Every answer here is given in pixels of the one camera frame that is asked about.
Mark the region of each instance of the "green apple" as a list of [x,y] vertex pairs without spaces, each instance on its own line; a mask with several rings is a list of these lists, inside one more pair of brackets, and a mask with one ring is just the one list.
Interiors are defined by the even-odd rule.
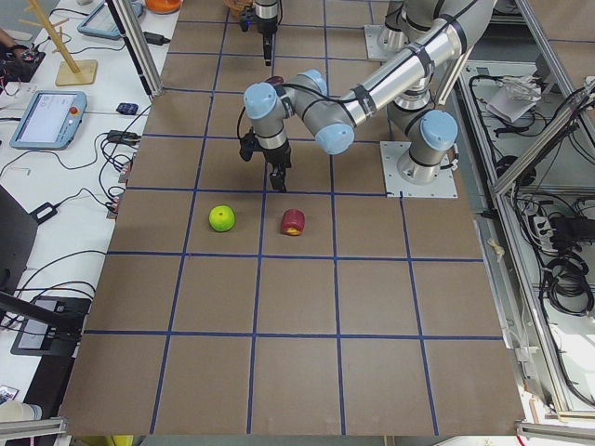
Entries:
[[211,224],[211,228],[217,232],[230,230],[235,225],[233,209],[226,204],[215,206],[208,215],[208,222]]

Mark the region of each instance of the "tiled table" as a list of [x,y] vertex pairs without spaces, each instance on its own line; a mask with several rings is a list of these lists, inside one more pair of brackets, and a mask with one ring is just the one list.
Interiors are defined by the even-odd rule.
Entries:
[[[287,194],[261,156],[240,160],[250,83],[317,68],[338,95],[378,66],[362,26],[386,4],[284,9],[265,67],[259,34],[186,0],[61,414],[87,435],[512,433],[522,408],[460,181],[457,200],[387,199],[384,113],[335,158],[289,121]],[[230,232],[208,226],[220,203]],[[288,208],[300,237],[279,233]]]

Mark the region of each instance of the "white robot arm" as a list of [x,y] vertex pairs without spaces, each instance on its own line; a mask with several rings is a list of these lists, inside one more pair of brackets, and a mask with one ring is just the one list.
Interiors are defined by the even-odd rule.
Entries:
[[285,169],[291,167],[284,119],[297,115],[329,154],[345,151],[353,128],[388,107],[389,118],[411,139],[399,162],[403,177],[416,184],[430,182],[444,152],[455,142],[457,126],[448,113],[429,110],[430,80],[435,67],[457,59],[487,28],[493,0],[404,0],[389,7],[398,11],[399,28],[410,41],[388,63],[340,99],[328,97],[324,78],[315,70],[284,83],[253,84],[244,94],[252,129],[241,138],[240,155],[248,161],[262,151],[272,166],[274,189],[285,191]]

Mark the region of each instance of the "black monitor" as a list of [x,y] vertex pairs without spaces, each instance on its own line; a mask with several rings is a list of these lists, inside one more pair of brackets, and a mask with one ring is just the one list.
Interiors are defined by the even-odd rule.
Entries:
[[30,303],[14,297],[36,234],[33,217],[0,186],[0,319],[7,312],[24,317],[10,351],[16,355],[71,356],[89,301],[40,296]]

